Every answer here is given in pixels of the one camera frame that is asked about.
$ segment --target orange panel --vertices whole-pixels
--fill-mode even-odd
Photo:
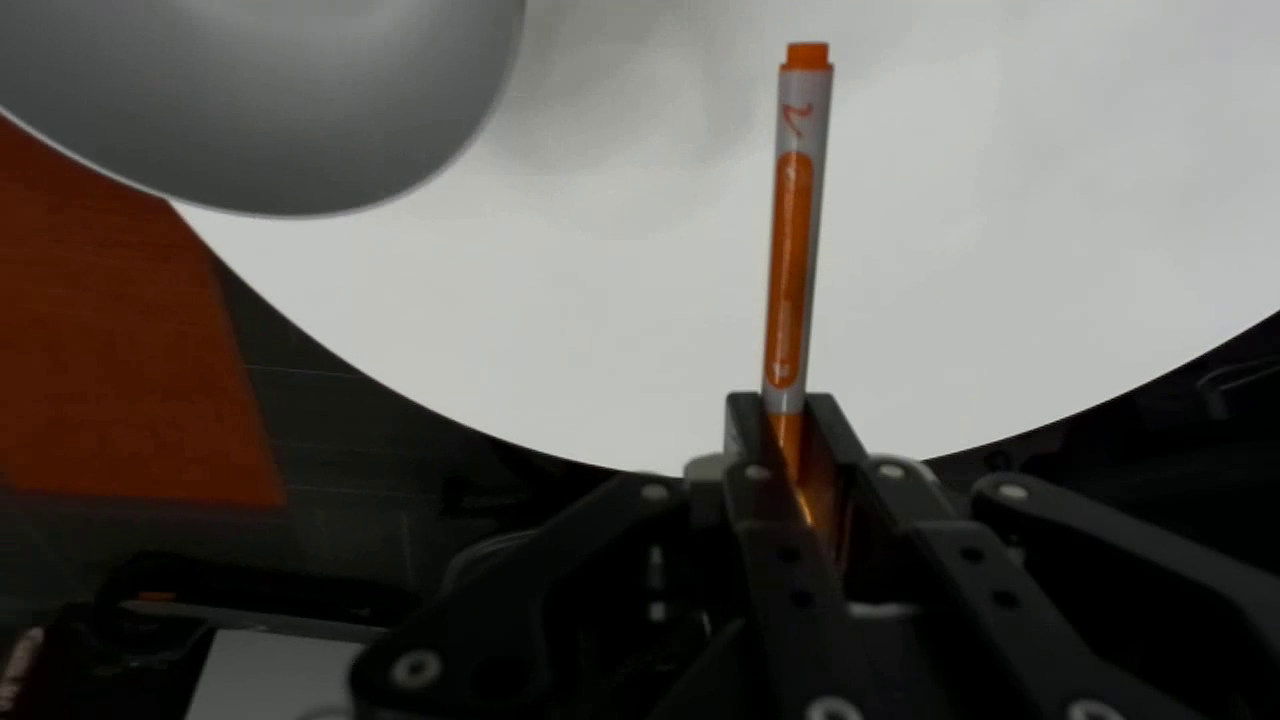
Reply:
[[[182,220],[0,122],[0,482],[281,508],[215,265]]]

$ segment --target white curved surface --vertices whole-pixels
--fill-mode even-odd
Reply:
[[[760,379],[772,87],[838,66],[811,388],[952,454],[1277,310],[1280,6],[535,0],[498,111],[340,220],[180,208],[354,367],[557,455],[674,471]]]

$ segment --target black machine frame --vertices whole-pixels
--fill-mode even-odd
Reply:
[[[1019,471],[948,495],[807,398],[819,514],[726,398],[726,471],[617,475],[352,670],[360,720],[1268,720],[1280,581]]]

